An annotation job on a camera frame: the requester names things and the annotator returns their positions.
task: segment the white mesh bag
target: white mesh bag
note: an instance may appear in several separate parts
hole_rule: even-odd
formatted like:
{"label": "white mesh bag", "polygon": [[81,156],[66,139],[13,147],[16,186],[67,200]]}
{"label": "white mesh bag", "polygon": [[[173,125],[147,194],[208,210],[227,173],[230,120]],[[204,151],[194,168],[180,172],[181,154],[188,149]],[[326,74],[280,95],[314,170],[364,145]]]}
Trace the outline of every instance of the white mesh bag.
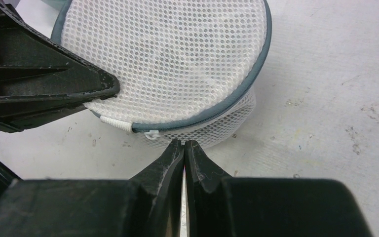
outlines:
{"label": "white mesh bag", "polygon": [[271,17],[264,0],[69,0],[52,39],[119,80],[85,104],[101,121],[155,147],[210,147],[255,107]]}

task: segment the white elastic band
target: white elastic band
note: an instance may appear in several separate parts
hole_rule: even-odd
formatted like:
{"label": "white elastic band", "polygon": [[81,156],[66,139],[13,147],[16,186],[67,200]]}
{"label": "white elastic band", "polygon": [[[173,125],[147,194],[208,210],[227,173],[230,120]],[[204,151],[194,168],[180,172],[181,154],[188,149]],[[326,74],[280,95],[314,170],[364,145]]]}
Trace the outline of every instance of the white elastic band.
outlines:
{"label": "white elastic band", "polygon": [[133,129],[132,129],[133,123],[132,122],[123,122],[120,120],[107,118],[105,116],[101,116],[100,119],[102,122],[107,123],[111,126],[117,127],[119,129],[122,129],[126,132],[129,132],[129,133],[133,132]]}
{"label": "white elastic band", "polygon": [[157,138],[161,137],[159,135],[159,130],[150,130],[149,132],[145,132],[145,136],[150,140],[156,140]]}

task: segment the white tabletop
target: white tabletop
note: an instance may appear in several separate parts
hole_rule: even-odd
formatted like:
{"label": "white tabletop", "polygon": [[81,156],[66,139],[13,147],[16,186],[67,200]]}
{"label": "white tabletop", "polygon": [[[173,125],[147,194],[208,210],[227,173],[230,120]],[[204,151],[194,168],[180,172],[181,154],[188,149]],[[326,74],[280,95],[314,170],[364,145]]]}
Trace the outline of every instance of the white tabletop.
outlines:
{"label": "white tabletop", "polygon": [[[206,153],[236,176],[340,180],[379,236],[379,0],[268,2],[257,108]],[[17,11],[51,34],[56,10],[21,0]],[[0,134],[0,160],[24,179],[130,178],[160,153],[89,111]]]}

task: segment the honeycomb mesh texture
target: honeycomb mesh texture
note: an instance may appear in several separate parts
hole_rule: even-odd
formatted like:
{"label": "honeycomb mesh texture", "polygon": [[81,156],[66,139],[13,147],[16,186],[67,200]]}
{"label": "honeycomb mesh texture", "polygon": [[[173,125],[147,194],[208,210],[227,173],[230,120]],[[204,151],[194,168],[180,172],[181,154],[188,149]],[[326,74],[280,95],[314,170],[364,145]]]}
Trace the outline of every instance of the honeycomb mesh texture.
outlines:
{"label": "honeycomb mesh texture", "polygon": [[149,140],[142,133],[137,133],[136,136],[153,148],[164,149],[172,139],[178,139],[183,142],[196,140],[203,148],[209,148],[232,136],[254,110],[255,106],[255,93],[253,89],[250,89],[229,111],[215,120],[198,126],[198,128],[160,133],[161,137],[156,140]]}
{"label": "honeycomb mesh texture", "polygon": [[262,0],[73,0],[61,40],[120,82],[116,98],[86,107],[153,124],[189,119],[225,100],[265,37]]}

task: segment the zipper teeth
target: zipper teeth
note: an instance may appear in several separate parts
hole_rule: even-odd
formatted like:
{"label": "zipper teeth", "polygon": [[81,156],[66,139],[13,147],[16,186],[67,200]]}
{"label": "zipper teeth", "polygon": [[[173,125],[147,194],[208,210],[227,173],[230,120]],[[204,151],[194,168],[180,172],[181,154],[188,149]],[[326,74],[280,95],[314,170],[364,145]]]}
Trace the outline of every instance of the zipper teeth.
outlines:
{"label": "zipper teeth", "polygon": [[[260,70],[258,70],[257,73],[255,73],[255,79],[256,77],[258,77],[259,75],[259,72]],[[197,125],[200,125],[202,123],[205,123],[205,122],[208,122],[210,120],[213,120],[221,115],[223,115],[224,113],[226,113],[229,109],[231,109],[234,105],[236,105],[242,98],[243,96],[246,95],[246,93],[248,92],[248,90],[252,87],[253,83],[255,82],[255,80],[253,80],[249,85],[248,87],[246,88],[246,90],[237,98],[237,100],[235,100],[233,103],[231,103],[229,106],[227,106],[224,110],[222,110],[220,113],[218,114],[215,114],[214,116],[211,116],[209,118],[206,118],[206,119],[203,119],[201,121],[198,121],[198,122],[195,122],[195,123],[192,123],[192,124],[189,124],[189,125],[185,125],[185,126],[180,126],[180,127],[173,127],[173,128],[170,128],[170,129],[158,129],[159,132],[166,132],[166,131],[174,131],[174,130],[181,130],[181,129],[185,129],[185,128],[189,128],[189,127],[193,127],[193,126],[197,126]],[[149,130],[146,130],[146,129],[135,129],[136,132],[149,132]]]}

